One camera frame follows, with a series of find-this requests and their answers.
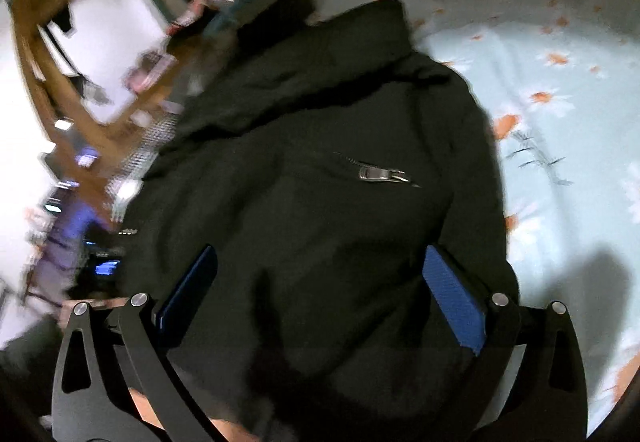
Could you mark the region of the teal garment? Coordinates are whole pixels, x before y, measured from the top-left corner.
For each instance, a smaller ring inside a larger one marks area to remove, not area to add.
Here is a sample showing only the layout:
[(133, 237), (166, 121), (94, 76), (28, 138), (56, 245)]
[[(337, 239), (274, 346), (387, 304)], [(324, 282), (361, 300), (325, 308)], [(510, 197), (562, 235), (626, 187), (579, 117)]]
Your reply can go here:
[(207, 24), (203, 31), (206, 38), (226, 30), (234, 30), (253, 20), (274, 0), (234, 0), (226, 4), (220, 12)]

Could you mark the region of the light blue floral bedsheet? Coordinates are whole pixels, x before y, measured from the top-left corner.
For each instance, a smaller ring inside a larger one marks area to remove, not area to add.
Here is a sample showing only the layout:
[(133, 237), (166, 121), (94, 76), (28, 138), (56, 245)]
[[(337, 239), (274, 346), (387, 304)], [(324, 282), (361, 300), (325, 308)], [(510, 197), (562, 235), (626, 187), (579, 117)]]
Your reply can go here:
[(639, 366), (639, 0), (399, 1), (488, 113), (522, 301), (570, 309), (602, 436)]

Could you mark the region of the black jacket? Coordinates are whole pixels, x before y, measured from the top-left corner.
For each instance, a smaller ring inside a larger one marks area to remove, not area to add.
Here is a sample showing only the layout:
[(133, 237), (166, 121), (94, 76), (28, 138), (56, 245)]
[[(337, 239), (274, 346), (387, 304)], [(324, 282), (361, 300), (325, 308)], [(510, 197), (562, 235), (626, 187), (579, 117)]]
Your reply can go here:
[(126, 211), (122, 290), (160, 295), (214, 248), (169, 357), (259, 440), (463, 440), (483, 307), (518, 298), (490, 123), (400, 1), (313, 10), (259, 0), (204, 50), (213, 78)]

